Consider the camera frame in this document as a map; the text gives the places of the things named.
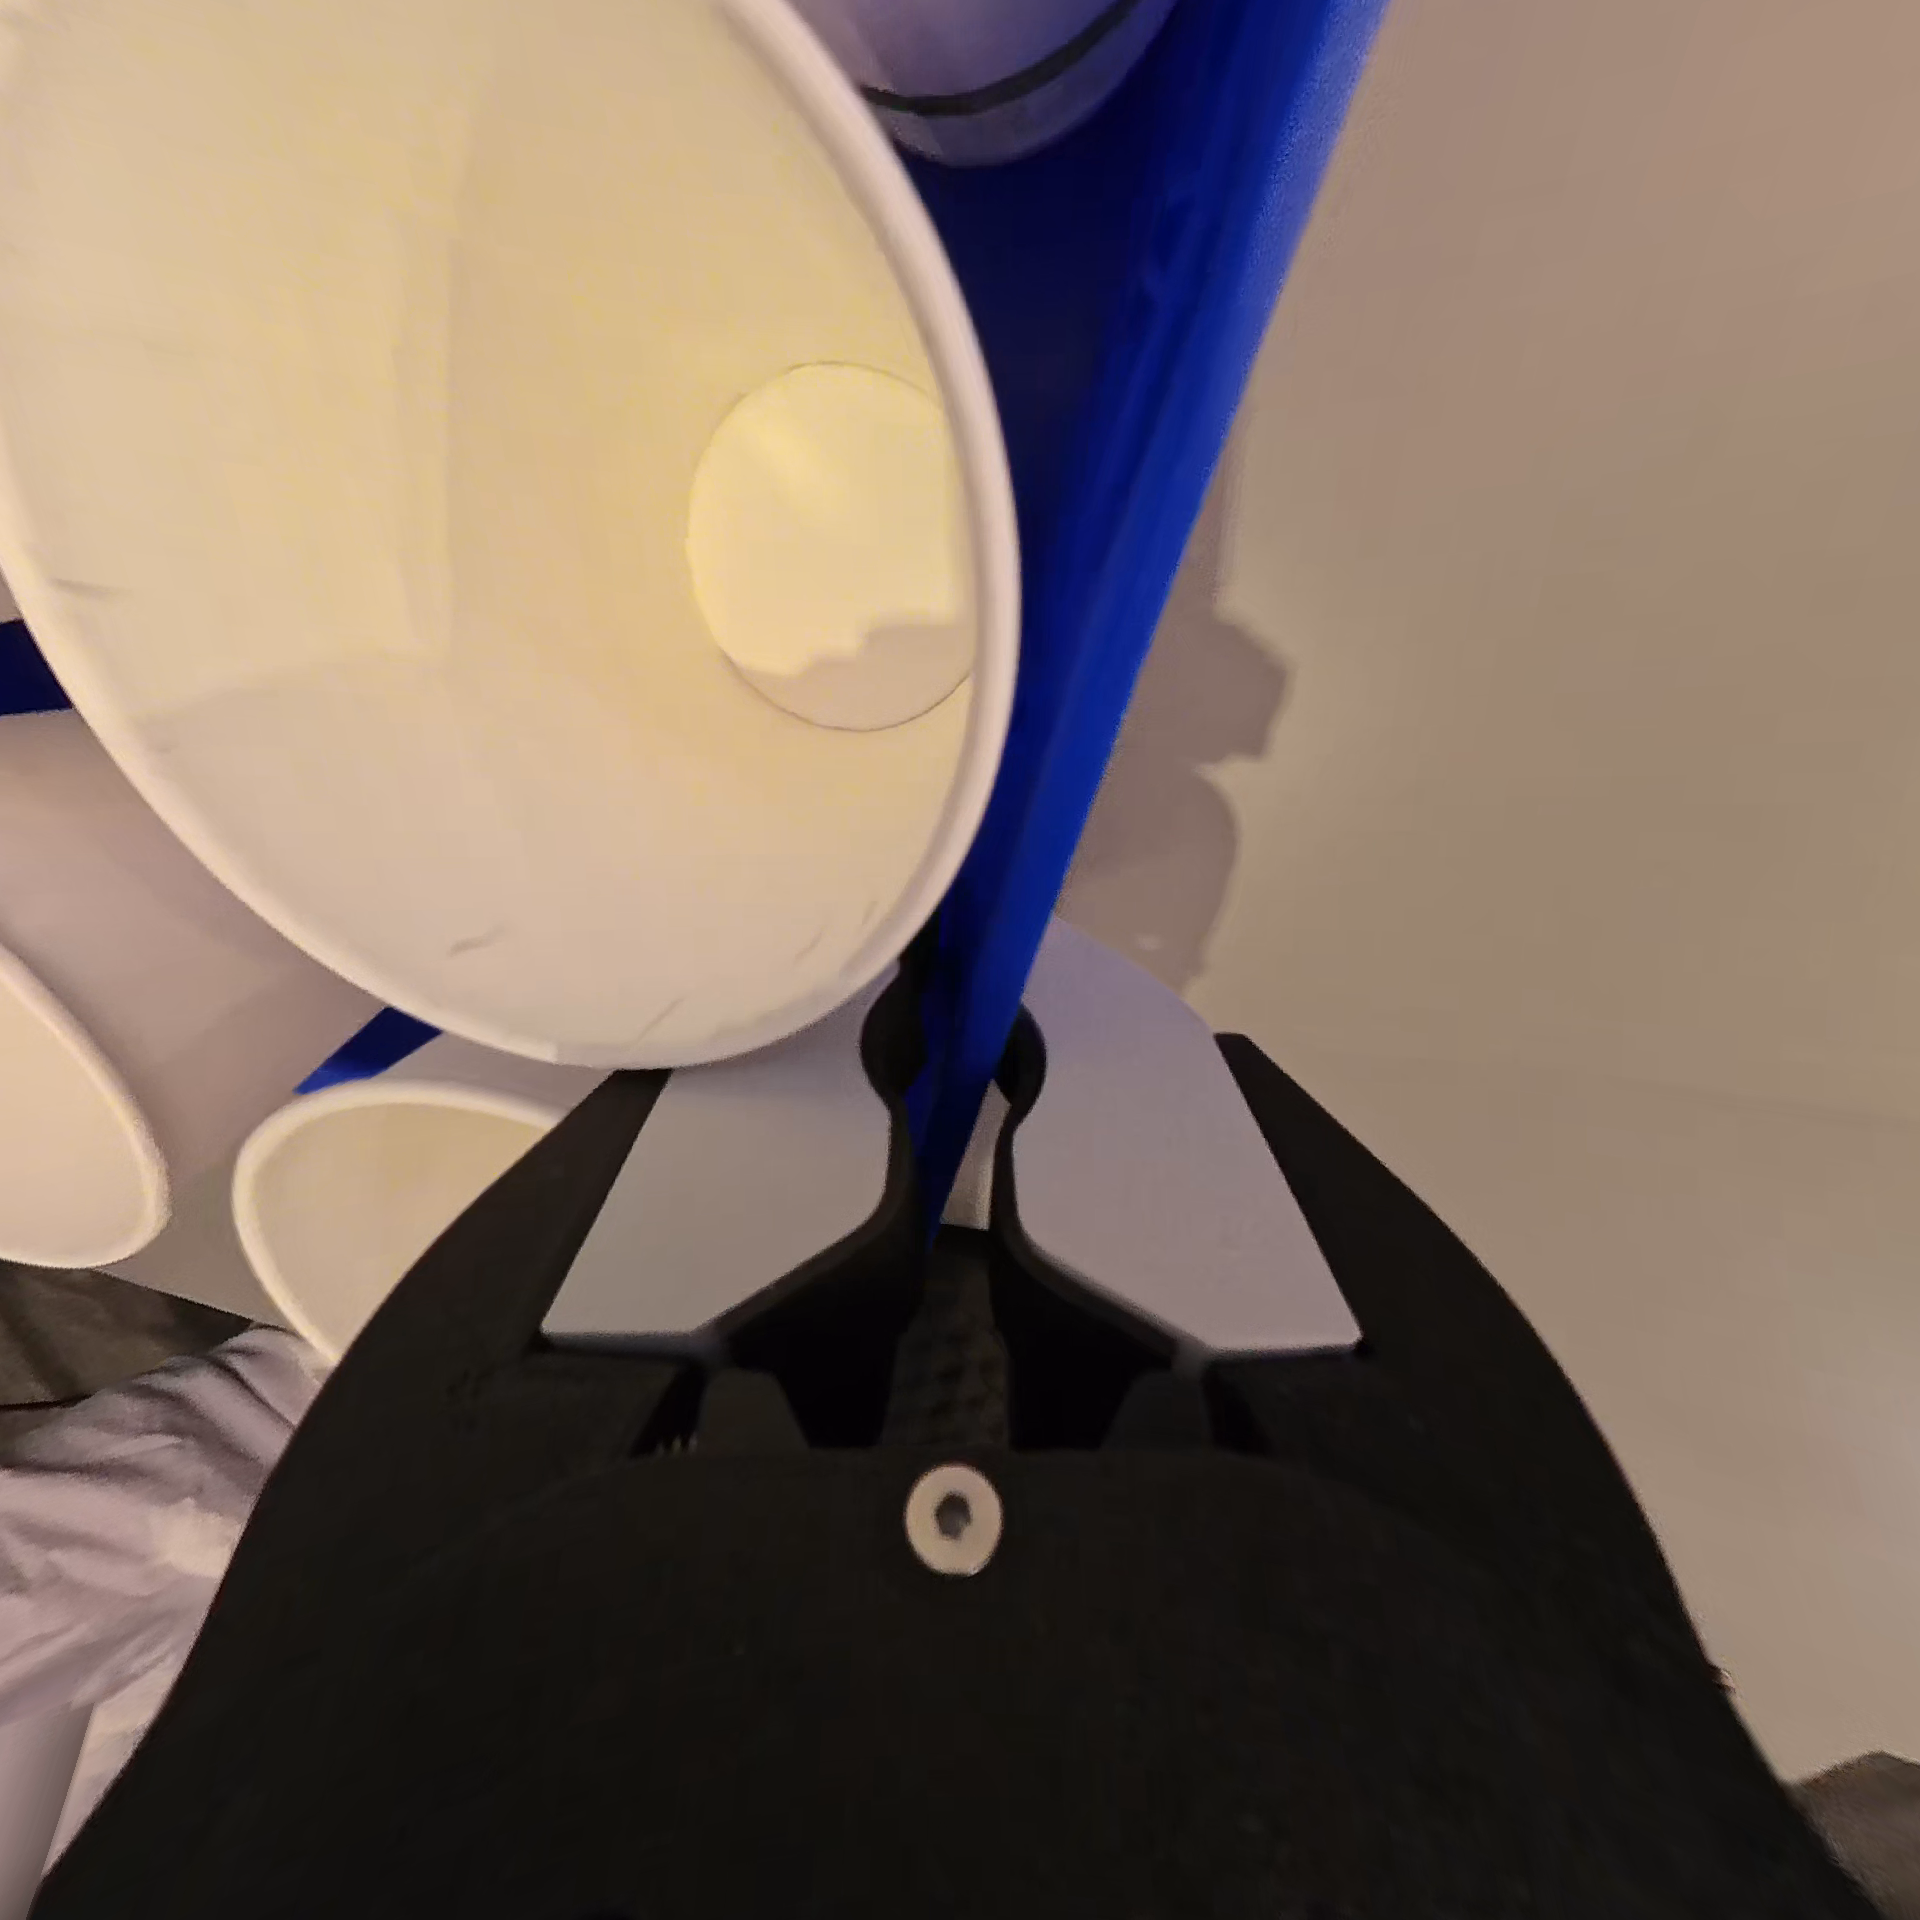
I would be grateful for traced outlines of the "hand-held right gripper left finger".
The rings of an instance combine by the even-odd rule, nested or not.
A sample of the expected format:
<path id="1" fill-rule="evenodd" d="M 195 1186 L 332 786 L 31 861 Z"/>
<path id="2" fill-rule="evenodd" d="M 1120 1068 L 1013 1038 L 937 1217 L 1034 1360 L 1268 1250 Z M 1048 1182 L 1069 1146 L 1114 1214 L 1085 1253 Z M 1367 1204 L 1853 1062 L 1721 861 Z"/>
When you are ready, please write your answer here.
<path id="1" fill-rule="evenodd" d="M 922 1062 L 909 985 L 799 1035 L 675 1070 L 544 1313 L 583 1354 L 720 1354 L 725 1324 L 880 1206 Z"/>

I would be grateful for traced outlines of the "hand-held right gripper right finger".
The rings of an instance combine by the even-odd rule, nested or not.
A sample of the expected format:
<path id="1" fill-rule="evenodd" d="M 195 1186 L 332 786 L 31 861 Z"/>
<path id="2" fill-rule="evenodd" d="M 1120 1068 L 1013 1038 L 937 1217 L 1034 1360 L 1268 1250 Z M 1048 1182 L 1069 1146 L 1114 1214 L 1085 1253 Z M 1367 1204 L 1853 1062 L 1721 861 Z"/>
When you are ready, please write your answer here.
<path id="1" fill-rule="evenodd" d="M 1004 1086 L 993 1228 L 1069 1313 L 1183 1373 L 1357 1349 L 1304 1204 L 1177 993 L 1051 922 Z"/>

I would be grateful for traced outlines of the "blue plastic bin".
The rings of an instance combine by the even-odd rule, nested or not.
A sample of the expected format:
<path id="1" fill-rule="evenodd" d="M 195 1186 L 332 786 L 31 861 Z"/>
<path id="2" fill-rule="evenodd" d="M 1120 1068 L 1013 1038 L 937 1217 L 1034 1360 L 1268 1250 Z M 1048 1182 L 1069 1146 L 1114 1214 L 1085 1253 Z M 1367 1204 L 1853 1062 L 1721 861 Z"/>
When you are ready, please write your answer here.
<path id="1" fill-rule="evenodd" d="M 1021 566 L 999 771 L 913 941 L 929 941 L 913 1114 L 939 1170 L 959 1163 L 963 1094 L 985 1088 L 1015 1030 L 1379 12 L 1175 4 L 1117 98 L 1057 146 L 984 171 L 904 156 L 866 108 L 964 292 Z"/>

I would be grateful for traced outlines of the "person's leg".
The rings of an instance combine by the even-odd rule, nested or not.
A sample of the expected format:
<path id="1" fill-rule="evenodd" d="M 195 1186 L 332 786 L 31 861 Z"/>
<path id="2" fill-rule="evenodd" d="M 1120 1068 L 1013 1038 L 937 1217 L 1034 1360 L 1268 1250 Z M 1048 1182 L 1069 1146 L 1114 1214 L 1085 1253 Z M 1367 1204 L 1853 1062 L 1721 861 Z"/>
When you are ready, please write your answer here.
<path id="1" fill-rule="evenodd" d="M 28 1913 L 153 1729 L 332 1372 L 299 1333 L 248 1328 L 4 1443 L 4 1916 Z"/>

